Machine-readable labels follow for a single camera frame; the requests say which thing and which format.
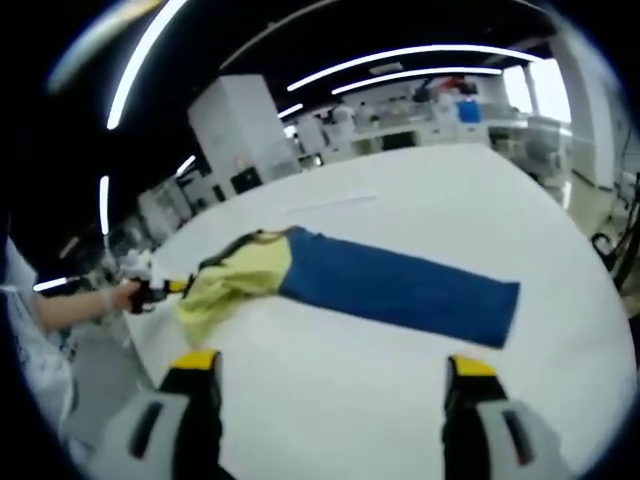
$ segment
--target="blue cloth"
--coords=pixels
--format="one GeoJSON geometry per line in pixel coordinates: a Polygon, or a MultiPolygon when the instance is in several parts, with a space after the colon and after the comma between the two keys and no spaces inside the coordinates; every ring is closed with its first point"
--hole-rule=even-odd
{"type": "Polygon", "coordinates": [[[482,115],[478,103],[475,100],[458,102],[458,118],[463,123],[480,123],[482,115]]]}
{"type": "Polygon", "coordinates": [[[502,347],[519,283],[296,227],[283,296],[401,327],[502,347]]]}

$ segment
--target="white table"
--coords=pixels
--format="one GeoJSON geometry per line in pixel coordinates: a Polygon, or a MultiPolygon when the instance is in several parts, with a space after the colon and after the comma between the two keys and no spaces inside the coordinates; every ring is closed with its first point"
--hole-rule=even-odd
{"type": "MultiPolygon", "coordinates": [[[[221,462],[239,479],[442,478],[456,352],[497,369],[559,433],[575,472],[609,444],[636,390],[621,301],[566,213],[502,157],[440,145],[299,174],[203,213],[156,260],[187,275],[242,233],[292,224],[519,280],[521,296],[501,351],[282,298],[246,304],[207,342],[224,355],[221,462]]],[[[171,305],[128,323],[158,384],[187,351],[171,305]]]]}

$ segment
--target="fluorescent light strip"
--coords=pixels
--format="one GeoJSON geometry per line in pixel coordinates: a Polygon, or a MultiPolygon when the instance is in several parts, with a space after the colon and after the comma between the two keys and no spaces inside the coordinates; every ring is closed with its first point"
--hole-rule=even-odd
{"type": "Polygon", "coordinates": [[[59,287],[60,285],[65,285],[69,282],[69,279],[66,277],[57,278],[55,280],[49,280],[48,282],[37,283],[33,286],[34,292],[42,292],[43,290],[49,290],[53,287],[59,287]]]}
{"type": "Polygon", "coordinates": [[[325,68],[313,75],[298,80],[287,87],[287,90],[293,92],[304,85],[308,85],[311,82],[331,75],[332,73],[345,70],[347,68],[355,67],[356,65],[362,65],[363,63],[375,62],[390,57],[399,57],[401,55],[411,55],[414,53],[428,53],[428,52],[479,52],[488,53],[493,55],[504,55],[505,57],[520,58],[522,60],[528,60],[530,62],[537,62],[542,60],[540,57],[530,55],[528,53],[518,52],[517,50],[509,50],[507,48],[489,47],[486,45],[422,45],[420,47],[407,47],[399,48],[397,50],[389,50],[387,52],[374,53],[373,55],[367,55],[366,57],[356,58],[349,60],[348,62],[340,63],[333,67],[325,68]]]}
{"type": "Polygon", "coordinates": [[[354,90],[356,88],[365,87],[374,83],[386,82],[389,80],[395,80],[405,77],[418,77],[421,75],[438,75],[446,73],[475,73],[481,75],[500,75],[502,70],[498,68],[482,68],[482,67],[442,67],[442,68],[423,68],[421,70],[409,70],[408,72],[391,73],[389,75],[383,75],[381,77],[370,78],[368,80],[362,80],[361,82],[351,83],[344,87],[331,90],[333,95],[338,95],[342,92],[354,90]]]}
{"type": "Polygon", "coordinates": [[[107,210],[109,204],[109,177],[106,175],[100,179],[100,229],[102,235],[109,233],[109,218],[107,210]]]}
{"type": "Polygon", "coordinates": [[[78,242],[80,241],[80,238],[78,237],[73,237],[69,243],[67,243],[67,245],[62,249],[62,251],[60,252],[60,255],[58,255],[58,258],[64,258],[66,257],[69,252],[73,249],[73,247],[75,247],[78,242]]]}
{"type": "Polygon", "coordinates": [[[562,208],[569,210],[571,205],[571,182],[564,182],[562,187],[562,208]]]}
{"type": "Polygon", "coordinates": [[[195,155],[191,155],[189,158],[187,158],[182,165],[180,165],[178,167],[178,170],[176,170],[176,177],[179,177],[180,175],[182,175],[184,173],[184,171],[189,168],[189,166],[191,166],[191,164],[193,162],[195,162],[196,160],[196,156],[195,155]]]}
{"type": "Polygon", "coordinates": [[[133,82],[138,75],[142,62],[144,62],[144,59],[149,53],[149,50],[151,50],[151,47],[158,39],[164,28],[169,24],[174,15],[178,13],[178,10],[180,10],[185,3],[187,3],[187,0],[169,0],[165,6],[162,7],[162,10],[158,12],[158,15],[153,19],[147,28],[147,31],[144,32],[144,35],[142,35],[138,46],[134,50],[133,55],[131,55],[129,63],[122,74],[118,90],[116,90],[116,95],[113,97],[111,111],[109,112],[109,120],[107,121],[107,128],[109,130],[113,130],[120,124],[122,112],[125,104],[127,103],[127,97],[129,96],[129,92],[131,92],[133,82]]]}
{"type": "Polygon", "coordinates": [[[293,107],[289,107],[286,110],[280,112],[278,114],[278,118],[284,118],[287,115],[291,115],[293,112],[297,112],[298,110],[300,110],[302,108],[302,104],[301,103],[297,103],[295,104],[293,107]]]}

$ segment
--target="human hand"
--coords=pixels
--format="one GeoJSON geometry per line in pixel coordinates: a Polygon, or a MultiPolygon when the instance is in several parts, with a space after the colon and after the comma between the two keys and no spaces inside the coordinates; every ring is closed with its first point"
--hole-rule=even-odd
{"type": "Polygon", "coordinates": [[[115,310],[131,310],[131,295],[140,289],[139,282],[128,282],[114,287],[111,301],[115,310]]]}

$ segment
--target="white lab coat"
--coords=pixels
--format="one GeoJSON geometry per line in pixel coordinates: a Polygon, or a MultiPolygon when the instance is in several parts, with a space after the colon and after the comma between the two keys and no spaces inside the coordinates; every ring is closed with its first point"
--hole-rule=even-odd
{"type": "Polygon", "coordinates": [[[317,118],[309,115],[298,119],[298,138],[307,155],[321,152],[326,146],[322,125],[317,118]]]}
{"type": "Polygon", "coordinates": [[[338,105],[333,110],[333,119],[336,122],[336,130],[341,140],[346,141],[356,129],[354,121],[355,111],[346,105],[338,105]]]}
{"type": "Polygon", "coordinates": [[[449,92],[440,92],[433,107],[433,116],[438,123],[446,125],[459,123],[456,98],[449,92]]]}
{"type": "Polygon", "coordinates": [[[7,313],[13,330],[16,354],[26,383],[44,417],[59,436],[73,403],[71,365],[45,337],[36,320],[33,285],[36,273],[11,239],[6,246],[5,283],[18,287],[7,293],[7,313]]]}
{"type": "Polygon", "coordinates": [[[366,127],[371,124],[371,117],[376,114],[376,111],[369,105],[360,105],[356,110],[356,123],[360,127],[366,127]]]}

